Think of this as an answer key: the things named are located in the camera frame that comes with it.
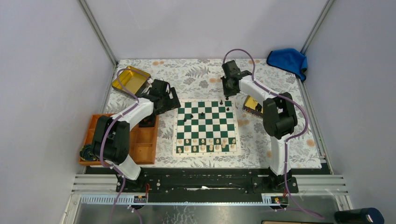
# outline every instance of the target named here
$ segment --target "wooden tray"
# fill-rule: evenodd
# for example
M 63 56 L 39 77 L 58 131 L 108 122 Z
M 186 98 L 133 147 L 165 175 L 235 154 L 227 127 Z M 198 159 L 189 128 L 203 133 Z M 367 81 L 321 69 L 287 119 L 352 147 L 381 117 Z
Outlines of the wooden tray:
M 90 144 L 95 133 L 96 123 L 100 116 L 111 116 L 113 113 L 93 114 L 88 131 L 85 135 L 84 145 Z M 156 147 L 158 137 L 159 116 L 156 117 L 156 125 L 154 127 L 139 127 L 136 125 L 132 128 L 129 136 L 129 155 L 136 164 L 154 164 L 156 160 Z M 78 163 L 83 166 L 100 166 L 100 161 L 84 161 L 80 157 Z

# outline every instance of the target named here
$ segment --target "metal corner post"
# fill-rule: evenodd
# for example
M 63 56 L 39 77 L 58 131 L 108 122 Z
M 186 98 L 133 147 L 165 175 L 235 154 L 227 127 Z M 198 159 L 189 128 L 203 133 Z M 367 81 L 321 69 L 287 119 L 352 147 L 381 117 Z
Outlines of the metal corner post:
M 333 6 L 335 1 L 336 0 L 327 0 L 327 2 L 325 3 L 325 6 L 323 7 L 322 11 L 320 12 L 318 19 L 316 20 L 314 26 L 312 27 L 312 30 L 310 31 L 307 39 L 305 40 L 303 47 L 301 48 L 301 51 L 300 51 L 301 54 L 306 55 L 310 44 L 312 43 L 316 33 L 320 29 L 320 26 L 322 25 L 323 21 L 325 20 L 328 12 L 330 11 L 330 9 Z M 330 172 L 332 174 L 334 174 L 332 164 L 331 164 L 330 158 L 328 156 L 329 154 L 327 151 L 327 147 L 325 145 L 322 132 L 319 128 L 318 119 L 316 118 L 315 111 L 311 104 L 311 98 L 307 91 L 307 87 L 305 86 L 305 84 L 303 82 L 301 82 L 300 79 L 298 79 L 298 86 L 300 87 L 302 97 L 303 97 L 303 102 L 304 102 L 305 108 L 308 113 L 309 121 L 311 122 L 311 127 L 313 129 L 312 133 L 313 133 L 314 139 L 315 139 L 316 143 L 318 144 L 319 153 L 321 156 L 325 157 L 327 164 L 329 166 Z
M 98 37 L 100 44 L 102 45 L 103 49 L 105 50 L 107 56 L 109 57 L 109 60 L 112 62 L 113 66 L 117 65 L 117 60 L 109 46 L 109 44 L 107 43 L 105 36 L 103 35 L 102 31 L 100 30 L 100 27 L 98 25 L 98 23 L 95 20 L 95 17 L 93 16 L 88 3 L 86 2 L 86 0 L 78 0 L 84 14 L 87 17 L 87 20 L 89 21 L 93 31 L 95 32 L 95 35 Z

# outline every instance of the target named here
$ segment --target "green and white chessboard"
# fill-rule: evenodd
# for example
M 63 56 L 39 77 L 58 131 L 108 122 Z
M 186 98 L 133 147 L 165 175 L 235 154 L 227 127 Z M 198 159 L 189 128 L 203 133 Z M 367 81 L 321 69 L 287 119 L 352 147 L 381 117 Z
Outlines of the green and white chessboard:
M 175 157 L 240 155 L 233 100 L 181 99 L 180 104 L 173 130 Z

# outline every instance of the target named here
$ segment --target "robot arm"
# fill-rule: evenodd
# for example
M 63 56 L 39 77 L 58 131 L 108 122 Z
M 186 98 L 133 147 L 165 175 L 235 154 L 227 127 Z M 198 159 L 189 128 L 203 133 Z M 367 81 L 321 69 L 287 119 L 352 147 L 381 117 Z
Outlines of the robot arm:
M 103 158 L 107 163 L 113 164 L 129 180 L 137 180 L 141 168 L 129 156 L 129 135 L 132 128 L 142 120 L 152 120 L 154 124 L 156 115 L 165 113 L 180 107 L 174 87 L 168 88 L 169 83 L 155 79 L 151 88 L 137 104 L 127 107 L 125 110 L 111 117 L 101 116 L 96 124 L 92 140 L 93 153 L 100 156 L 100 147 L 109 125 L 119 116 L 111 128 L 103 150 Z
M 221 79 L 223 92 L 226 97 L 243 92 L 253 97 L 257 102 L 262 103 L 264 129 L 271 137 L 272 160 L 270 169 L 275 176 L 284 175 L 284 141 L 294 132 L 294 127 L 297 125 L 294 105 L 279 97 L 270 98 L 270 94 L 253 83 L 252 73 L 247 70 L 241 71 L 234 60 L 223 64 L 222 67 L 225 76 Z M 279 93 L 273 90 L 271 92 L 292 99 L 287 92 Z M 288 173 L 289 171 L 290 165 L 288 161 L 286 172 Z

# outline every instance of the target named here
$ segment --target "black cylinder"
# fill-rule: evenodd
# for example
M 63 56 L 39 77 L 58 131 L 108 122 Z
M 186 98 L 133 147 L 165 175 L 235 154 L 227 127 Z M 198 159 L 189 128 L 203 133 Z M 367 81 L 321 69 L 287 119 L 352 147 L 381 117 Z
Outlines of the black cylinder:
M 334 214 L 339 224 L 384 224 L 384 218 L 375 208 L 337 211 Z

